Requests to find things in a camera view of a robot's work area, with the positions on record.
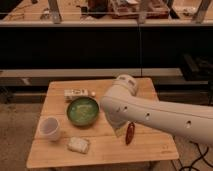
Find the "table leg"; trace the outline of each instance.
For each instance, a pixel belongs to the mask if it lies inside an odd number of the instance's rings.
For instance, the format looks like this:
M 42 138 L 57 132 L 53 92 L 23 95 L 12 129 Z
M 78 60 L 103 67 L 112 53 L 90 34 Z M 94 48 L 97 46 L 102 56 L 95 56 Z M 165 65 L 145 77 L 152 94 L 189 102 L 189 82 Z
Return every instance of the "table leg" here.
M 158 163 L 159 163 L 158 161 L 149 162 L 148 170 L 149 170 L 149 171 L 153 171 L 154 168 L 155 168 L 155 166 L 156 166 Z

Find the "red object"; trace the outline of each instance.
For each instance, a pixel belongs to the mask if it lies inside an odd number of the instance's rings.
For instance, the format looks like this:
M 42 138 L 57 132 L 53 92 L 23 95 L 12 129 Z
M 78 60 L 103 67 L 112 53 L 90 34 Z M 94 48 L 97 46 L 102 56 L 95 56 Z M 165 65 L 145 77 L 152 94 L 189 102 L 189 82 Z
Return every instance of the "red object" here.
M 127 131 L 126 131 L 126 145 L 129 145 L 132 142 L 134 134 L 135 134 L 135 124 L 131 122 L 128 125 Z

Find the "bottle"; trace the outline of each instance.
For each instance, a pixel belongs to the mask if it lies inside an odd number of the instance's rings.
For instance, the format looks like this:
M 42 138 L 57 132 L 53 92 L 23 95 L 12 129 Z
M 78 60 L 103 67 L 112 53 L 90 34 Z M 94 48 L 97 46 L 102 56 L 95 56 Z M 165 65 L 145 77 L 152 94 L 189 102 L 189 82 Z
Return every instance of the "bottle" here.
M 64 96 L 66 100 L 75 100 L 79 97 L 95 97 L 94 91 L 89 91 L 87 89 L 70 89 L 70 90 L 64 90 Z

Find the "concrete floor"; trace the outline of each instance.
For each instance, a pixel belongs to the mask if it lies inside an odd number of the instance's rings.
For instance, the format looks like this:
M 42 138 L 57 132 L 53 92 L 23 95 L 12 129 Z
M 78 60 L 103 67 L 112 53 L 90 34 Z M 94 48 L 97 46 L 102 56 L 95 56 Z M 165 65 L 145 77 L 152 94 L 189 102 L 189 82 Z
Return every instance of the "concrete floor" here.
M 206 104 L 207 94 L 180 92 L 165 93 L 159 92 L 159 98 L 167 101 L 181 101 L 189 103 Z M 25 171 L 26 160 L 34 136 L 35 128 L 38 123 L 44 96 L 15 96 L 8 104 L 0 103 L 0 171 Z M 175 137 L 175 142 L 180 153 L 180 160 L 183 165 L 189 165 L 199 156 L 195 146 L 187 140 Z M 210 149 L 206 159 L 213 163 L 213 150 Z M 177 170 L 180 165 L 178 161 L 173 161 Z M 196 165 L 201 171 L 211 171 L 202 160 Z M 45 171 L 47 169 L 33 169 L 33 171 Z M 145 171 L 144 164 L 128 164 L 113 166 L 93 166 L 62 168 L 63 171 Z M 159 162 L 154 171 L 175 171 L 171 161 Z

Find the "bowl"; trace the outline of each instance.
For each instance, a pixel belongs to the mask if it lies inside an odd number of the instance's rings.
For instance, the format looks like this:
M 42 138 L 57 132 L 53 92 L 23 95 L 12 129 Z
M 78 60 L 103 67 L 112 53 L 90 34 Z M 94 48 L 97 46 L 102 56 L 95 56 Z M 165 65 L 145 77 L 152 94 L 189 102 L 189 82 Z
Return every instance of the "bowl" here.
M 98 103 L 90 97 L 79 97 L 67 107 L 67 117 L 76 126 L 93 124 L 99 113 Z

